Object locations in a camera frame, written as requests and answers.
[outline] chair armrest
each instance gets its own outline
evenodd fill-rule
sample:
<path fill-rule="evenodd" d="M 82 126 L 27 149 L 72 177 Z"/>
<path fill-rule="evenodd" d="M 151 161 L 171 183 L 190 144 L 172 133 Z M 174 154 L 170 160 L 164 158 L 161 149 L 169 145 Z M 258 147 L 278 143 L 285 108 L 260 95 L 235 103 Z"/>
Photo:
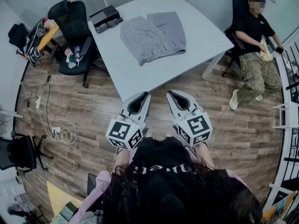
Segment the chair armrest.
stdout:
<path fill-rule="evenodd" d="M 274 47 L 272 41 L 270 40 L 270 38 L 266 37 L 266 42 L 271 47 L 272 51 L 275 51 L 275 47 Z"/>
<path fill-rule="evenodd" d="M 239 48 L 242 50 L 245 50 L 243 42 L 239 38 L 236 37 L 234 32 L 232 32 L 232 36 L 233 36 L 235 42 L 237 43 L 237 45 L 239 46 Z"/>
<path fill-rule="evenodd" d="M 85 43 L 84 43 L 84 45 L 82 47 L 82 50 L 80 52 L 80 56 L 84 56 L 87 53 L 87 51 L 89 50 L 92 42 L 93 42 L 93 37 L 88 37 L 86 39 L 86 41 L 85 41 Z"/>
<path fill-rule="evenodd" d="M 15 210 L 11 210 L 8 209 L 7 212 L 12 216 L 19 216 L 19 217 L 24 217 L 26 216 L 26 212 L 24 211 L 15 211 Z"/>

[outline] gray folded cloth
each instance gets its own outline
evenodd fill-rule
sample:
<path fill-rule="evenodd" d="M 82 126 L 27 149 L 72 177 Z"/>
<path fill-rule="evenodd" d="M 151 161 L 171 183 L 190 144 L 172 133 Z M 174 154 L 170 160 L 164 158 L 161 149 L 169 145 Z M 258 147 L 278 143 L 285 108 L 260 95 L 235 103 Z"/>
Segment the gray folded cloth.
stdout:
<path fill-rule="evenodd" d="M 121 25 L 121 40 L 140 65 L 185 52 L 186 38 L 176 12 L 148 14 Z"/>

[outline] white table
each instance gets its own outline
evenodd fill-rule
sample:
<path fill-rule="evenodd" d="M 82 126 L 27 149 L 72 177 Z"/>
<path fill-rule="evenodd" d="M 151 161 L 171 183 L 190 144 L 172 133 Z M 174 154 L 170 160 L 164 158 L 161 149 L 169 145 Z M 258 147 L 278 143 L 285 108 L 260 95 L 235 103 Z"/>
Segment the white table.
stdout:
<path fill-rule="evenodd" d="M 158 58 L 140 66 L 120 39 L 121 23 L 98 34 L 89 21 L 89 28 L 122 101 L 139 92 L 151 91 L 213 58 L 202 74 L 204 79 L 223 54 L 234 46 L 208 18 L 184 0 L 135 0 L 117 10 L 124 21 L 138 16 L 147 18 L 150 13 L 175 11 L 187 41 L 184 54 Z"/>

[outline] long dark hair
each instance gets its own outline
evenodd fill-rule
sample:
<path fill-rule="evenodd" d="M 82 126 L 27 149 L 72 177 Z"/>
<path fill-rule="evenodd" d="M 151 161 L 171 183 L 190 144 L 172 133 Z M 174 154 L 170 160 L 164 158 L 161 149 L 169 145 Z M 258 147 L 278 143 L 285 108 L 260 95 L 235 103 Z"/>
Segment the long dark hair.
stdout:
<path fill-rule="evenodd" d="M 192 172 L 184 173 L 185 183 L 184 221 L 201 224 L 258 224 L 262 219 L 262 208 L 252 192 L 244 184 L 225 175 L 225 170 L 208 168 L 204 161 L 184 159 Z M 133 179 L 134 161 L 127 167 L 118 166 L 112 174 L 111 184 L 103 194 L 102 209 L 104 224 L 182 223 L 170 215 L 143 216 L 138 188 Z"/>

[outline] wooden floor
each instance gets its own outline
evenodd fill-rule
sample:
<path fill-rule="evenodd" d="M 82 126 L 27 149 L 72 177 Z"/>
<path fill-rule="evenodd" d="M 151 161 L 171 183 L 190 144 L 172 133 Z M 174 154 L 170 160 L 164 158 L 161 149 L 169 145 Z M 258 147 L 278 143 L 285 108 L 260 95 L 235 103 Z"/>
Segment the wooden floor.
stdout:
<path fill-rule="evenodd" d="M 158 140 L 162 140 L 166 132 L 175 134 L 166 92 L 176 89 L 193 95 L 208 113 L 214 128 L 209 149 L 216 167 L 236 172 L 263 202 L 269 191 L 268 183 L 274 178 L 282 143 L 282 132 L 272 129 L 278 123 L 278 113 L 271 109 L 281 103 L 281 94 L 278 92 L 262 102 L 253 101 L 247 107 L 231 111 L 228 105 L 231 94 L 241 87 L 242 82 L 232 74 L 228 78 L 221 77 L 227 59 L 224 57 L 206 80 L 201 78 L 206 65 L 201 65 L 154 90 L 146 124 Z M 52 161 L 42 158 L 49 171 L 42 171 L 38 165 L 36 170 L 26 174 L 25 188 L 30 200 L 35 205 L 41 205 L 46 217 L 51 220 L 53 212 L 47 180 L 80 199 L 79 196 L 86 195 L 88 173 L 98 174 L 113 165 L 115 149 L 106 141 L 105 134 L 110 119 L 119 112 L 122 101 L 112 79 L 100 71 L 91 70 L 87 80 L 89 88 L 85 89 L 82 87 L 83 75 L 59 74 L 58 65 L 49 62 L 47 52 L 42 63 L 51 73 L 48 116 L 72 121 L 78 135 L 77 141 L 71 145 L 44 142 L 42 151 L 54 156 Z M 37 94 L 43 95 L 47 102 L 49 85 L 45 85 L 46 79 L 44 69 L 30 65 L 23 82 L 27 95 L 30 94 L 30 87 L 34 95 L 36 89 L 33 86 L 38 86 Z M 17 119 L 16 130 L 18 133 L 36 135 L 39 139 L 42 125 L 34 108 L 35 98 L 30 98 L 29 108 L 24 99 L 22 89 L 18 112 L 26 112 L 23 119 Z M 43 104 L 40 113 L 46 124 Z M 68 122 L 49 120 L 49 123 L 51 127 L 69 127 L 73 134 L 75 132 Z"/>

